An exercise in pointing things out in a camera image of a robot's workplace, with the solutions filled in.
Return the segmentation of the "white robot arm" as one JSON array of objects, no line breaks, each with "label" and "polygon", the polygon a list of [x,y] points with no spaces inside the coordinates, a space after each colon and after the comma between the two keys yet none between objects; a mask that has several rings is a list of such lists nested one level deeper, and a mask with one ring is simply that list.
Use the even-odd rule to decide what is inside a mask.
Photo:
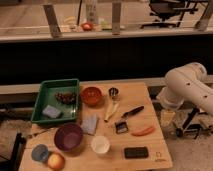
[{"label": "white robot arm", "polygon": [[164,109],[173,111],[187,100],[213,116],[213,89],[203,83],[206,76],[206,68],[198,62],[173,68],[166,73],[157,100]]}]

